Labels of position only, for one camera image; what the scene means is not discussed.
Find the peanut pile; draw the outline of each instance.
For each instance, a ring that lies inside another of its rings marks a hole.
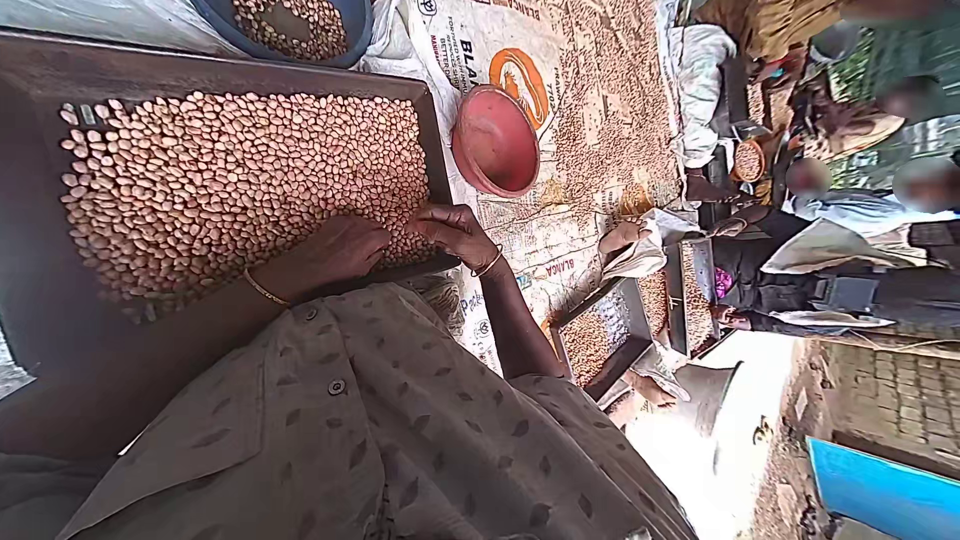
[[[684,274],[686,349],[693,353],[710,338],[713,332],[713,317],[710,314],[710,302],[697,284],[693,248],[689,244],[682,244],[681,257]]]
[[[647,324],[650,334],[656,336],[666,327],[669,311],[667,310],[666,269],[636,281],[640,289],[640,298],[643,300],[643,310],[647,314]]]
[[[427,200],[409,101],[195,91],[94,111],[112,129],[71,129],[60,143],[76,158],[60,200],[113,301],[182,307],[333,215],[381,223],[393,237],[385,265],[433,253],[403,230]]]
[[[744,182],[753,182],[763,174],[763,160],[753,144],[741,142],[733,150],[733,169]]]
[[[563,330],[564,348],[577,386],[587,386],[610,355],[610,337],[603,318],[591,309]]]
[[[309,37],[287,36],[264,20],[263,15],[273,13],[279,5],[306,21]],[[288,57],[321,61],[347,51],[344,22],[340,12],[327,0],[233,0],[233,7],[237,10],[234,20],[247,37]]]

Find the woman's hand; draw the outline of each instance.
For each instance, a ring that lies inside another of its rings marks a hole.
[[[430,205],[414,215],[407,224],[407,231],[420,233],[436,242],[474,272],[493,264],[500,254],[467,205]]]
[[[710,227],[707,231],[707,237],[713,236],[737,236],[740,233],[743,233],[743,230],[750,225],[746,219],[742,217],[728,217],[727,219],[721,219],[720,221],[713,224],[713,227]]]
[[[331,217],[299,246],[252,272],[263,288],[295,302],[321,285],[367,275],[383,258],[390,233],[354,215]]]

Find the terracotta bowl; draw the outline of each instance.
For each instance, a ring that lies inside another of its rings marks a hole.
[[[484,193],[512,199],[537,179],[537,134],[516,100],[498,86],[480,85],[467,94],[452,143],[460,173]]]

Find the gold bangle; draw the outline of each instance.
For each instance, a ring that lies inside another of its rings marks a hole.
[[[480,272],[477,272],[476,270],[470,270],[470,276],[472,278],[479,278],[480,276],[483,276],[487,272],[490,272],[490,269],[493,268],[493,266],[496,264],[498,260],[500,260],[501,257],[503,257],[503,244],[497,244],[496,257],[493,258],[493,262],[488,264],[487,267],[481,270]]]
[[[255,288],[256,291],[259,292],[260,294],[262,294],[263,296],[266,296],[267,298],[273,300],[274,302],[280,304],[280,305],[283,306],[283,307],[290,307],[290,303],[289,303],[289,302],[287,302],[286,300],[283,300],[282,298],[278,297],[277,295],[271,294],[270,291],[268,291],[267,289],[261,287],[261,286],[260,286],[260,283],[255,282],[255,281],[253,280],[253,277],[250,275],[250,269],[249,269],[249,268],[244,268],[243,277],[247,279],[247,283],[249,283],[249,284],[251,285],[251,287]]]

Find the basket of peanuts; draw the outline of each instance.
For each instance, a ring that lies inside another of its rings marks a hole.
[[[763,177],[767,163],[763,156],[763,149],[754,139],[744,140],[733,149],[734,180],[753,183]]]

